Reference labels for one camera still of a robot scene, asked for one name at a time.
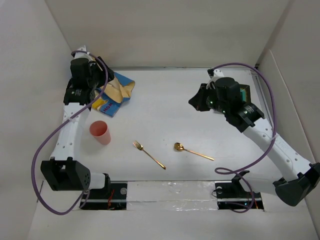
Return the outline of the pink plastic cup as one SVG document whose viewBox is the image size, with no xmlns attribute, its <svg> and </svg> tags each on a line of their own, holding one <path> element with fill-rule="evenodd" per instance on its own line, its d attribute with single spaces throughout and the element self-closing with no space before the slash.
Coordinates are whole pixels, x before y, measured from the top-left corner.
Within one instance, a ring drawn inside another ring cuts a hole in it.
<svg viewBox="0 0 320 240">
<path fill-rule="evenodd" d="M 111 135 L 106 122 L 98 120 L 89 127 L 90 134 L 102 145 L 108 145 L 111 142 Z"/>
</svg>

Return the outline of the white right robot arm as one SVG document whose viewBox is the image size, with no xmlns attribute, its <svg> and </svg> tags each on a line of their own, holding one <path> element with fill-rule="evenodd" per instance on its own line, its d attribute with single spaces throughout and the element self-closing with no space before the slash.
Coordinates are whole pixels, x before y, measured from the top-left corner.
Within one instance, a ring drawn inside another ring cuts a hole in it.
<svg viewBox="0 0 320 240">
<path fill-rule="evenodd" d="M 218 67 L 208 70 L 210 81 L 202 83 L 188 103 L 199 112 L 224 115 L 225 120 L 252 140 L 263 154 L 254 162 L 237 170 L 218 167 L 215 172 L 233 175 L 230 189 L 237 197 L 267 193 L 295 207 L 319 183 L 320 165 L 311 163 L 295 151 L 278 133 L 277 124 L 270 123 L 264 113 L 251 102 L 250 87 L 226 77 Z M 254 177 L 249 168 L 268 157 L 280 171 L 277 180 Z"/>
</svg>

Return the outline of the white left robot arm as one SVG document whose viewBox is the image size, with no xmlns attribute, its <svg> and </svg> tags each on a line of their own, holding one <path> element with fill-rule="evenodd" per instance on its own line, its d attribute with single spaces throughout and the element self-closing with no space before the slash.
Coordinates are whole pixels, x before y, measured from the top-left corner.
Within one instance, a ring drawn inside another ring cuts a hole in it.
<svg viewBox="0 0 320 240">
<path fill-rule="evenodd" d="M 90 103 L 96 89 L 114 78 L 100 57 L 93 57 L 85 46 L 72 53 L 71 79 L 63 98 L 62 128 L 58 130 L 56 146 L 49 160 L 41 162 L 40 170 L 54 191 L 94 190 L 100 198 L 111 194 L 105 173 L 90 171 L 80 162 L 81 137 L 91 112 Z"/>
</svg>

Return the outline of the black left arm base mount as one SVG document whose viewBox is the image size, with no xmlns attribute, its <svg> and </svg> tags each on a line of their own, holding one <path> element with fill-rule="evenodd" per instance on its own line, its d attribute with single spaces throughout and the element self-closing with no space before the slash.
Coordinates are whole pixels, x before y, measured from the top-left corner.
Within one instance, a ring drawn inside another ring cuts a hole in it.
<svg viewBox="0 0 320 240">
<path fill-rule="evenodd" d="M 92 189 L 83 195 L 79 204 L 81 210 L 117 211 L 127 209 L 128 182 L 111 181 L 108 189 Z"/>
</svg>

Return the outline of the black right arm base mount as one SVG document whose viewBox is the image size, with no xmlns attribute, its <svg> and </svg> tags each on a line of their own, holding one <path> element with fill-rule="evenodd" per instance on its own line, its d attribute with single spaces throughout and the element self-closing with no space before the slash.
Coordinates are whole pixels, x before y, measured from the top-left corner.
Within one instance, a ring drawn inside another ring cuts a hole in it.
<svg viewBox="0 0 320 240">
<path fill-rule="evenodd" d="M 215 189 L 211 191 L 211 196 L 216 198 L 219 210 L 236 212 L 243 212 L 248 209 L 264 210 L 261 194 L 254 192 L 254 202 L 252 203 L 251 193 L 241 185 L 241 177 L 247 173 L 249 171 L 245 170 L 236 174 L 231 180 L 217 180 L 214 182 Z"/>
</svg>

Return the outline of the blue Pikachu placemat cloth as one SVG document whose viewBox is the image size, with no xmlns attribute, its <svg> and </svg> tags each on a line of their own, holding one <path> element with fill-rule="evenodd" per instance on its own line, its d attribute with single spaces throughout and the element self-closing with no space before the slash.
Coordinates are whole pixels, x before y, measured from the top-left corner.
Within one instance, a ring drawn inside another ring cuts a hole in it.
<svg viewBox="0 0 320 240">
<path fill-rule="evenodd" d="M 113 117 L 124 102 L 131 99 L 135 81 L 117 72 L 114 79 L 110 81 L 103 94 L 92 104 L 92 108 Z"/>
</svg>

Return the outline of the black and teal square plate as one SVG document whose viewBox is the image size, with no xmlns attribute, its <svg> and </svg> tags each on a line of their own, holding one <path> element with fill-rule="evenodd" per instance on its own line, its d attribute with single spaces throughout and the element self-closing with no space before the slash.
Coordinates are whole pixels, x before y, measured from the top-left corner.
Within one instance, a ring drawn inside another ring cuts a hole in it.
<svg viewBox="0 0 320 240">
<path fill-rule="evenodd" d="M 246 84 L 240 84 L 240 95 L 242 98 L 242 101 L 246 103 L 251 102 L 251 91 L 250 91 L 250 86 Z"/>
</svg>

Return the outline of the gold fork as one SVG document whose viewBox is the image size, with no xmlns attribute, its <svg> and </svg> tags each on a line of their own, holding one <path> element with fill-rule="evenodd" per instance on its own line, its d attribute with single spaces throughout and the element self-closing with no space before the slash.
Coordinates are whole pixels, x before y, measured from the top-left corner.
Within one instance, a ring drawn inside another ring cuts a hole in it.
<svg viewBox="0 0 320 240">
<path fill-rule="evenodd" d="M 166 170 L 166 166 L 163 165 L 161 162 L 159 162 L 157 159 L 155 159 L 153 156 L 151 156 L 147 151 L 144 150 L 144 147 L 137 141 L 133 142 L 133 145 L 140 151 L 144 152 L 147 156 L 149 156 L 154 162 L 156 162 L 163 170 Z"/>
</svg>

